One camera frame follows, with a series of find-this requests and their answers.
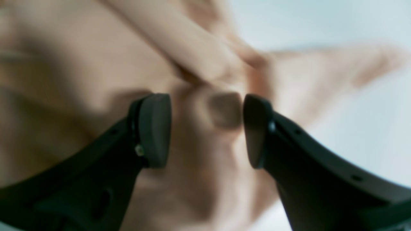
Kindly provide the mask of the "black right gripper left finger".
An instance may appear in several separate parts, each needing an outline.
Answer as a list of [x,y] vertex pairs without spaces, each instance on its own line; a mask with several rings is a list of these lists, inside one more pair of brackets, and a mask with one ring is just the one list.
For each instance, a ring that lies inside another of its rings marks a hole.
[[140,171],[166,166],[171,121],[168,94],[134,101],[74,156],[1,189],[1,222],[24,231],[118,231]]

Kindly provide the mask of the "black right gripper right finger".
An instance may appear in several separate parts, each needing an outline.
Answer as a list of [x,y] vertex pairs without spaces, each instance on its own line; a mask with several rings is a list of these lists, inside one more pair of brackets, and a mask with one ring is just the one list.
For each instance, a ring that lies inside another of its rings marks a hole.
[[248,157],[276,182],[294,231],[409,231],[411,191],[337,156],[266,99],[243,105]]

